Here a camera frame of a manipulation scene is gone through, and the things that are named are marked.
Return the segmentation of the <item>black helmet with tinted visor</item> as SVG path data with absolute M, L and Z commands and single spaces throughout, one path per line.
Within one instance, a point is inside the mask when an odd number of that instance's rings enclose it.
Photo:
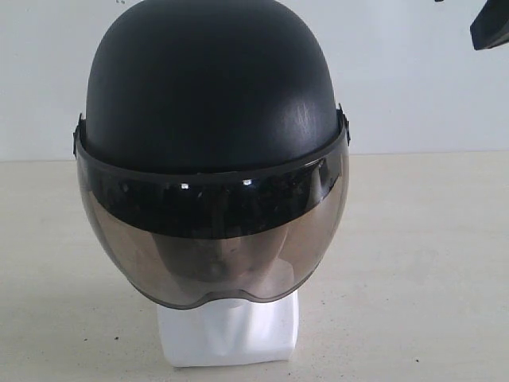
M 87 218 L 141 294 L 274 302 L 317 269 L 348 191 L 321 47 L 276 1 L 142 1 L 95 53 L 74 134 Z

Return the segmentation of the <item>white mannequin head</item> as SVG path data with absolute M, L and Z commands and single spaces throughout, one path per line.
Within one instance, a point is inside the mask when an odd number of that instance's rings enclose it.
M 279 258 L 285 233 L 225 240 L 156 238 L 167 270 L 185 297 L 223 292 L 193 309 L 157 308 L 166 360 L 176 367 L 286 361 L 297 343 L 293 270 Z

